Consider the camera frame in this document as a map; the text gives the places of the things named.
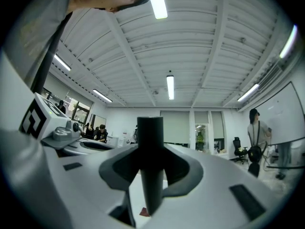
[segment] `man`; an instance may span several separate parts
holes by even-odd
[[[93,138],[93,132],[94,132],[94,129],[93,129],[92,124],[89,125],[89,123],[87,123],[87,124],[86,124],[86,136],[87,136],[89,139],[92,139],[92,138]]]
[[[65,106],[63,106],[63,100],[59,101],[58,108],[59,108],[60,111],[62,111],[64,114],[66,114],[66,108],[65,108]]]
[[[33,0],[8,34],[4,51],[19,76],[31,88],[37,80],[35,75],[48,51],[53,35],[66,15],[81,8],[99,8],[117,12],[148,1]]]
[[[100,128],[99,128],[98,126],[95,128],[95,130],[94,130],[94,132],[93,132],[93,136],[96,136],[96,134],[98,133],[99,129],[100,129]]]
[[[100,129],[94,137],[94,140],[106,143],[108,133],[105,130],[105,125],[100,125]]]
[[[290,162],[291,157],[291,142],[278,144],[278,162],[277,165],[279,167],[287,167]],[[276,174],[275,178],[279,180],[283,180],[286,177],[286,172],[288,169],[279,169],[278,174]]]
[[[251,109],[249,113],[250,124],[248,126],[248,135],[250,137],[251,146],[258,146],[262,151],[262,155],[267,148],[267,138],[271,137],[271,128],[263,121],[259,121],[259,112],[256,109]],[[249,172],[258,177],[263,157],[260,158],[258,165],[251,164]]]
[[[138,143],[138,125],[135,126],[130,144]]]

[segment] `backpack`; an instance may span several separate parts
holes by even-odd
[[[259,161],[262,158],[262,150],[260,148],[260,146],[258,145],[258,137],[259,137],[259,131],[260,131],[260,122],[258,121],[258,133],[257,133],[257,141],[256,141],[256,145],[251,143],[251,148],[248,150],[248,156],[249,156],[249,160],[252,163],[259,163]]]

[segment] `wall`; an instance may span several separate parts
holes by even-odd
[[[252,106],[248,107],[247,109],[245,109],[243,112],[240,112],[240,113],[232,112],[230,114],[229,112],[227,112],[226,122],[231,123],[231,121],[233,119],[237,121],[236,124],[234,124],[234,126],[237,128],[236,130],[230,128],[230,125],[229,125],[229,128],[227,128],[227,133],[229,134],[229,138],[227,138],[227,145],[231,145],[230,139],[232,139],[232,137],[234,135],[237,135],[241,139],[241,146],[247,146],[247,147],[251,146],[249,137],[246,132],[247,127],[249,125],[249,111],[252,108],[255,108],[258,105],[265,102],[267,99],[269,99],[271,96],[276,94],[279,90],[281,90],[289,82],[293,83],[295,90],[298,94],[298,97],[300,99],[300,102],[301,102],[301,105],[303,108],[303,112],[304,112],[305,111],[305,80],[304,79],[305,79],[305,57],[303,57],[302,60],[300,61],[300,63],[287,75],[285,80],[277,88],[275,88],[273,91],[271,91],[270,94],[268,94],[261,101],[253,104]],[[234,151],[232,148],[230,148],[229,157],[230,158],[234,157]]]
[[[106,129],[109,135],[122,138],[127,132],[130,138],[137,125],[137,117],[160,116],[158,108],[107,108]]]
[[[250,140],[247,133],[247,127],[249,125],[248,113],[239,113],[236,110],[224,110],[224,131],[225,131],[225,148],[227,149],[228,158],[232,159],[234,155],[235,147],[233,140],[235,137],[239,137],[241,147],[250,147]]]
[[[295,66],[292,71],[286,76],[285,80],[278,85],[274,90],[270,92],[270,94],[264,97],[261,101],[256,102],[255,104],[248,107],[245,111],[249,112],[250,109],[255,108],[256,106],[262,104],[279,90],[281,90],[285,85],[289,82],[292,82],[296,93],[299,96],[303,111],[305,111],[305,56],[301,59],[299,64]]]
[[[123,137],[123,132],[127,132],[127,137],[130,138],[133,134],[135,126],[137,125],[137,117],[139,116],[160,116],[161,110],[167,111],[190,111],[190,148],[195,149],[195,122],[193,110],[189,108],[106,108],[106,129],[109,135]],[[231,109],[204,109],[196,108],[196,111],[209,111],[209,149],[210,152],[214,151],[214,135],[213,135],[213,122],[211,111],[222,111],[224,119],[224,135],[225,135],[225,148],[227,149],[227,158],[235,158],[234,155],[234,137],[238,136],[241,139],[242,146],[249,146],[249,138],[247,135],[247,114],[238,113],[236,110]]]
[[[106,105],[101,103],[99,100],[98,100],[98,102],[93,103],[93,105],[92,105],[92,107],[90,109],[90,112],[88,114],[87,122],[89,122],[89,120],[91,118],[91,114],[92,115],[97,115],[99,117],[102,117],[102,118],[106,119],[106,124],[107,124],[107,109],[106,109]]]

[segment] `ceiling light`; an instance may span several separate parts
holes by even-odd
[[[156,19],[167,18],[167,11],[164,0],[151,0],[151,3]]]
[[[259,87],[259,84],[255,84],[253,87],[251,87],[251,89],[248,92],[246,92],[243,96],[241,96],[238,99],[238,101],[240,102],[240,101],[244,100],[247,96],[249,96],[252,92],[254,92],[254,90],[258,87]]]
[[[102,98],[106,99],[108,102],[112,103],[112,100],[110,100],[108,97],[104,96],[101,94],[98,90],[94,89],[93,90],[97,95],[101,96]]]
[[[168,75],[166,77],[168,97],[170,100],[174,99],[174,84],[173,84],[173,75]]]
[[[69,97],[70,98],[70,97]],[[77,102],[75,99],[73,99],[73,98],[70,98],[72,101],[75,101],[75,102]]]
[[[58,61],[59,63],[61,63],[62,66],[65,67],[68,71],[71,70],[71,68],[70,68],[70,67],[69,67],[60,57],[58,57],[57,54],[54,55],[54,58],[57,59],[57,61]]]
[[[285,44],[283,50],[282,50],[281,53],[280,53],[280,58],[281,58],[281,59],[284,58],[284,57],[288,54],[288,52],[290,51],[292,45],[293,45],[294,42],[295,42],[296,33],[297,33],[297,26],[294,25],[294,27],[293,27],[293,29],[292,29],[292,31],[291,31],[291,33],[290,33],[290,36],[289,36],[289,38],[288,38],[288,41],[286,42],[286,44]]]

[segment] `office chair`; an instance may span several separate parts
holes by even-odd
[[[240,140],[239,140],[239,137],[235,137],[235,140],[233,141],[233,144],[234,144],[234,147],[235,147],[235,151],[234,151],[234,154],[236,156],[238,156],[238,158],[236,158],[234,160],[234,162],[237,162],[237,161],[241,161],[242,164],[244,164],[244,161],[247,161],[247,159],[243,158],[246,154],[248,154],[248,151],[246,150],[247,147],[244,147],[244,150],[243,151],[240,151],[239,148],[241,147],[240,146]]]

